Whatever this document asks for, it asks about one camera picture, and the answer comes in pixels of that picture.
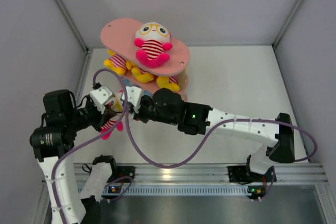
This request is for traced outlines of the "white plush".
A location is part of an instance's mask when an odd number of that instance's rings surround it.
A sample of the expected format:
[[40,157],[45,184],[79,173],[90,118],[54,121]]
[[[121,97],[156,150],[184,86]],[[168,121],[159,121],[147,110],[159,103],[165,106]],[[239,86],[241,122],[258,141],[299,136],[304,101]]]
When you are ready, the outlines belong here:
[[112,128],[114,125],[116,125],[115,129],[119,132],[123,131],[123,123],[120,122],[116,124],[119,116],[118,113],[121,113],[123,110],[121,96],[123,95],[123,91],[120,90],[118,93],[114,94],[114,97],[109,101],[108,108],[110,111],[114,112],[115,115],[113,115],[101,128],[101,134],[108,131],[110,128]]
[[170,60],[171,33],[156,22],[142,24],[135,33],[136,59],[147,68],[158,68]]

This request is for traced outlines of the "yellow plush toy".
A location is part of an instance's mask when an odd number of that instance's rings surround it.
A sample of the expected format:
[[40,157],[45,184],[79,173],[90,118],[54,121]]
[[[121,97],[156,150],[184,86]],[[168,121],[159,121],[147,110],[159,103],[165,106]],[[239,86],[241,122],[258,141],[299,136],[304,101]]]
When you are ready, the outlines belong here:
[[131,73],[140,83],[149,83],[154,80],[154,75],[152,73],[144,71],[139,67],[133,67]]
[[104,66],[111,69],[119,76],[124,75],[128,70],[131,70],[132,64],[118,53],[108,50],[109,58],[104,61]]

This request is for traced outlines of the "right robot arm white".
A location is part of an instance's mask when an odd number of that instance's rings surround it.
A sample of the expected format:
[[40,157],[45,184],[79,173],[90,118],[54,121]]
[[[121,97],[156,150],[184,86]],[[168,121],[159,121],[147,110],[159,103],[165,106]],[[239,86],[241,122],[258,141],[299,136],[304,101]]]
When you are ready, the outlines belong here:
[[174,125],[187,135],[228,135],[261,144],[249,155],[245,174],[258,180],[273,165],[295,161],[294,133],[291,117],[279,113],[274,120],[252,119],[220,111],[206,104],[186,102],[178,93],[163,88],[145,95],[141,88],[128,87],[132,118]]

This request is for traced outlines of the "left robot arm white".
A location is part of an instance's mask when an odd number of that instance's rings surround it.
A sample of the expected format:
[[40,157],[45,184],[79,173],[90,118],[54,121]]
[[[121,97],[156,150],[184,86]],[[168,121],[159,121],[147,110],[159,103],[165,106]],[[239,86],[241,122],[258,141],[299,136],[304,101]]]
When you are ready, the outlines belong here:
[[92,126],[101,128],[111,118],[109,107],[114,93],[101,87],[87,95],[83,108],[77,108],[69,90],[44,95],[44,122],[29,139],[35,159],[47,183],[52,223],[99,223],[100,198],[107,182],[117,179],[119,170],[113,156],[101,155],[92,162],[84,188],[79,191],[73,157],[77,132]]

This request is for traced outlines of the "pink three-tier shelf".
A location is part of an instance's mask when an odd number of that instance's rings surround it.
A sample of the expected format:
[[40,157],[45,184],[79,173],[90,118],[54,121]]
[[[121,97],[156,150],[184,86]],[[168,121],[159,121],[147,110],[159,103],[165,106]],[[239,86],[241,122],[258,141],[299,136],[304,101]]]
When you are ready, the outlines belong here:
[[102,28],[100,39],[109,53],[104,65],[129,84],[149,94],[167,88],[187,99],[190,50],[164,25],[119,18]]

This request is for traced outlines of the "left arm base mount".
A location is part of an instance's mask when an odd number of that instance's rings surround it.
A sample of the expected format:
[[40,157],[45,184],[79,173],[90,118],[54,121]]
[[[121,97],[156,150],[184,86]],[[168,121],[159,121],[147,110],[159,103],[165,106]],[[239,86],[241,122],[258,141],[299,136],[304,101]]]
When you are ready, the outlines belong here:
[[134,166],[117,167],[117,172],[112,176],[113,180],[109,183],[109,192],[113,194],[111,201],[120,199],[129,191],[134,177]]

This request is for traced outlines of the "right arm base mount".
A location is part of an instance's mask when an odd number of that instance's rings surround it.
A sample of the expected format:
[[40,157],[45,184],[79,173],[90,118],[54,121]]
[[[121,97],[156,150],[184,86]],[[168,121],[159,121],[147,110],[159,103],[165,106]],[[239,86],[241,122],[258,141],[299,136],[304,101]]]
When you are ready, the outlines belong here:
[[247,196],[252,202],[262,202],[277,181],[275,168],[272,166],[263,175],[253,173],[247,166],[228,166],[228,177],[231,183],[248,186]]

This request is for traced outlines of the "aluminium frame rail front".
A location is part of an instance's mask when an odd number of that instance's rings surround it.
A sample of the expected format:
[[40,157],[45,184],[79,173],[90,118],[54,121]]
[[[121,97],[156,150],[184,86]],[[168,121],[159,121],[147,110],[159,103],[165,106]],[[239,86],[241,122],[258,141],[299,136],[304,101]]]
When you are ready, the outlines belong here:
[[[138,184],[229,184],[227,164],[186,164],[161,169],[149,164],[135,165],[134,182]],[[328,182],[321,164],[298,163],[275,166],[277,182],[282,185],[316,185]]]

